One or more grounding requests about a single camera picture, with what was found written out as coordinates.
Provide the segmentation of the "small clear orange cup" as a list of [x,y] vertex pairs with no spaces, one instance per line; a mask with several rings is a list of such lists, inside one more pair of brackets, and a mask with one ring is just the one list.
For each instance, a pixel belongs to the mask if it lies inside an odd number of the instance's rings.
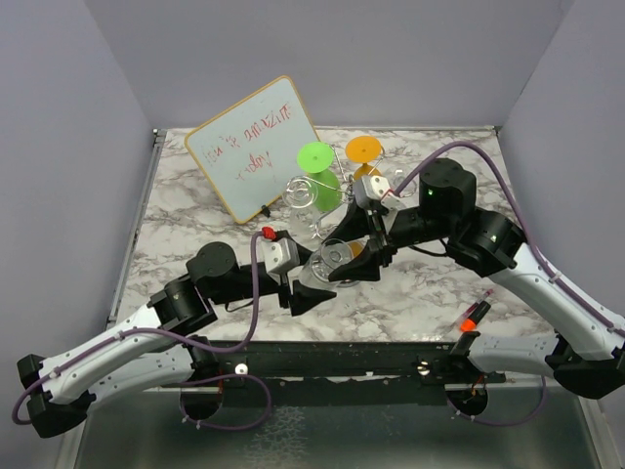
[[352,259],[352,249],[346,242],[335,238],[327,239],[311,255],[299,273],[298,281],[309,288],[332,290],[338,281],[331,281],[329,276]]

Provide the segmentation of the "orange plastic cup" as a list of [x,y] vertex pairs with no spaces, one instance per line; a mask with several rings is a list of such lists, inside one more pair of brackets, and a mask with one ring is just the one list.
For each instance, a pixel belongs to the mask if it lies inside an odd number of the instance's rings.
[[372,136],[358,136],[350,140],[345,147],[346,158],[357,163],[354,171],[354,180],[362,176],[381,176],[382,173],[374,164],[382,154],[383,147],[380,141]]

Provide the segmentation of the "green plastic goblet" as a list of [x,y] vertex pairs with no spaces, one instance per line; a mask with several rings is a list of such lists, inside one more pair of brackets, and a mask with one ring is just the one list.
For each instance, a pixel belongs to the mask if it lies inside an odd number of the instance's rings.
[[334,159],[334,150],[323,142],[305,144],[297,154],[299,167],[314,180],[317,189],[315,206],[321,212],[336,209],[342,200],[340,183],[331,170]]

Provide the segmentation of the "clear tumbler glass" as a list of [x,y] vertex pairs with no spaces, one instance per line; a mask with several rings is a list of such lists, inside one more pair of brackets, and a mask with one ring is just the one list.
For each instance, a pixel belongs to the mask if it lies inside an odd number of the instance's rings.
[[406,177],[410,174],[410,170],[406,170],[404,167],[395,168],[390,177],[390,183],[392,186],[400,185]]

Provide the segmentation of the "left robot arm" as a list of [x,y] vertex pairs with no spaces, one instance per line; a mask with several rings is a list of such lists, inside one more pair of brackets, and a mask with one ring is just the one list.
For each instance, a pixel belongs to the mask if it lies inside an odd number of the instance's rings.
[[[13,421],[32,426],[42,438],[52,438],[77,427],[93,410],[125,392],[220,381],[214,358],[249,345],[262,297],[276,296],[280,307],[294,317],[335,298],[329,288],[289,279],[289,272],[312,254],[286,232],[276,240],[254,234],[250,254],[250,264],[241,266],[229,244],[209,242],[187,261],[185,275],[168,282],[121,323],[56,356],[30,354],[20,359],[24,391],[12,410]],[[245,299],[252,311],[240,341],[215,346],[197,336],[199,329],[217,321],[215,306]]]

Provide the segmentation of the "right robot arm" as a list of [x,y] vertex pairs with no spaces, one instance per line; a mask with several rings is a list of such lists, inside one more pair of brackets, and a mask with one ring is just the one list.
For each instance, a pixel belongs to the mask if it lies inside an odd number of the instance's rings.
[[377,281],[401,248],[444,239],[447,257],[512,292],[554,329],[534,338],[463,333],[448,359],[456,380],[505,371],[542,375],[594,400],[623,386],[624,319],[608,313],[600,320],[588,313],[583,306],[598,302],[576,286],[563,288],[553,268],[536,261],[518,225],[478,208],[473,173],[452,159],[436,159],[419,176],[418,206],[395,208],[394,197],[380,176],[354,184],[354,201],[332,237],[365,237],[367,243],[329,274],[330,281]]

